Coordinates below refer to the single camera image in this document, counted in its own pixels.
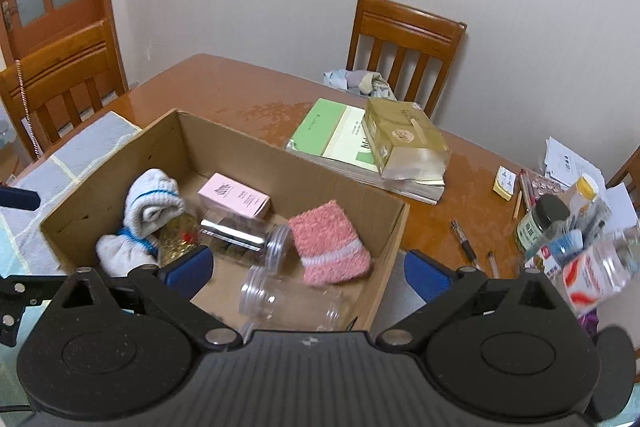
striped cord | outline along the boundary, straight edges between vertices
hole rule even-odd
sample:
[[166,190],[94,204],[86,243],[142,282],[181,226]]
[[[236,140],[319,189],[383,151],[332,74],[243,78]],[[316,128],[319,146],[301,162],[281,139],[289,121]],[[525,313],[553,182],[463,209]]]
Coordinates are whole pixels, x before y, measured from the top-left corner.
[[36,152],[36,156],[40,158],[40,150],[38,149],[38,142],[36,142],[36,138],[33,135],[33,125],[31,124],[31,115],[29,114],[29,109],[27,107],[27,92],[24,90],[24,82],[22,81],[22,64],[20,63],[20,60],[15,61],[15,69],[18,72],[18,82],[20,82],[20,97],[22,99],[22,105],[24,106],[24,117],[27,120],[29,138],[31,138],[31,143],[33,143],[33,149]]

small pink carton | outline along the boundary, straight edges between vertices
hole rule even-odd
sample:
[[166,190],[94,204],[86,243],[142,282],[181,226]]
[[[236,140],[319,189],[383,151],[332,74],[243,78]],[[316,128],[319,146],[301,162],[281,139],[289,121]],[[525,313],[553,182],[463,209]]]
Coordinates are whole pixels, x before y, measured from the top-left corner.
[[267,195],[219,173],[210,177],[198,195],[205,208],[220,204],[246,217],[264,217],[270,205]]

chair backrest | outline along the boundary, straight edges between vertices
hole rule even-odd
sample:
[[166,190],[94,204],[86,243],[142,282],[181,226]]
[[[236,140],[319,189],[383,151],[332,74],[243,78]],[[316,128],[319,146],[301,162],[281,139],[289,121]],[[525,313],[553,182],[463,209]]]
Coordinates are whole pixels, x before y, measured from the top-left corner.
[[631,196],[631,201],[634,202],[634,208],[640,210],[640,147],[626,161],[622,169],[616,172],[612,179],[609,180],[607,188],[621,184],[627,176],[629,181],[626,184],[626,190]]
[[[47,109],[47,102],[62,95],[71,124],[77,127],[82,121],[70,92],[72,87],[84,83],[96,112],[102,108],[95,85],[96,75],[108,73],[111,87],[118,96],[126,91],[108,20],[44,46],[22,58],[20,64],[29,112],[37,115],[51,143],[59,140],[60,134]],[[25,111],[15,64],[9,64],[0,72],[0,95],[21,142],[35,160],[35,149],[22,125]]]
[[466,31],[466,24],[455,22],[433,13],[428,13],[405,4],[388,0],[358,0],[353,21],[347,69],[353,70],[353,63],[360,35],[373,37],[373,47],[367,70],[376,71],[380,61],[382,45],[392,42],[398,46],[388,83],[395,90],[398,76],[407,50],[420,52],[414,74],[404,97],[415,101],[424,70],[430,57],[442,61],[424,112],[431,118],[444,87],[449,67],[458,48],[458,43]]

open cardboard box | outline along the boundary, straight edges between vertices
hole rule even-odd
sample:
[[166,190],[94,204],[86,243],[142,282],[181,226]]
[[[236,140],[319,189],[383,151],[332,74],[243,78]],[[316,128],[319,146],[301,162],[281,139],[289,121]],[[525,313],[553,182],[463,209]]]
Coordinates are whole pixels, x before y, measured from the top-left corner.
[[[338,285],[349,303],[340,327],[357,317],[354,328],[369,329],[398,253],[408,205],[388,192],[178,110],[159,118],[108,158],[43,220],[40,229],[68,273],[98,263],[96,242],[122,226],[129,187],[150,168],[174,178],[182,197],[197,206],[199,188],[220,172],[268,194],[276,221],[337,200],[373,258],[366,279]],[[213,277],[193,298],[194,304],[238,329],[247,320],[238,313],[246,272],[217,257]],[[302,277],[294,248],[287,253],[283,273]]]

pink fuzzy cloth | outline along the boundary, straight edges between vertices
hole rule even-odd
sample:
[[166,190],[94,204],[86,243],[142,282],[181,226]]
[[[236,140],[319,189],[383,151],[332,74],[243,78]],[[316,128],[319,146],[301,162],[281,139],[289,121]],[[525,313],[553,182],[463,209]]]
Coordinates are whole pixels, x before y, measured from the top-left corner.
[[335,200],[289,219],[307,284],[348,281],[366,274],[369,251]]

